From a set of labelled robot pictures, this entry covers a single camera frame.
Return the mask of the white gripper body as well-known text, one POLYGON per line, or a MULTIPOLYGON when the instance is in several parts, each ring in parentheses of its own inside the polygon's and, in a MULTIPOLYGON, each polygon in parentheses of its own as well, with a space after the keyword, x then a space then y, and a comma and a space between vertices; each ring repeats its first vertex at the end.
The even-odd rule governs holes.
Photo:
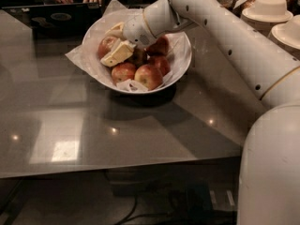
POLYGON ((171 32, 175 17, 169 0, 157 0, 125 21, 123 35, 140 48, 154 44, 159 37, 171 32))

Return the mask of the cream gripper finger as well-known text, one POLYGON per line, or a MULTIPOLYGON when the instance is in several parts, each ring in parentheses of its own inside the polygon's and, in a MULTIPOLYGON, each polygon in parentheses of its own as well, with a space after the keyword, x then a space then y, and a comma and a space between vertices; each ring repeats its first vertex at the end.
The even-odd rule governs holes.
POLYGON ((112 49, 100 59, 100 63, 108 68, 127 60, 135 50, 136 45, 128 40, 117 39, 112 49))
POLYGON ((124 30, 124 23, 119 22, 115 24, 113 27, 111 27, 109 30, 107 30, 105 36, 124 39, 125 37, 123 34, 123 30, 124 30))

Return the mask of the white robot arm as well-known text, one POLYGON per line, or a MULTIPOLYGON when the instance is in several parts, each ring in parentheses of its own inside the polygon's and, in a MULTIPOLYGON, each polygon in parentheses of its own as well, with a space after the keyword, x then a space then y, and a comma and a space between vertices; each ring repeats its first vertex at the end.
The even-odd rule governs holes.
POLYGON ((203 27, 268 111, 245 140, 237 225, 300 225, 300 61, 217 0, 158 0, 109 28, 145 47, 203 27))

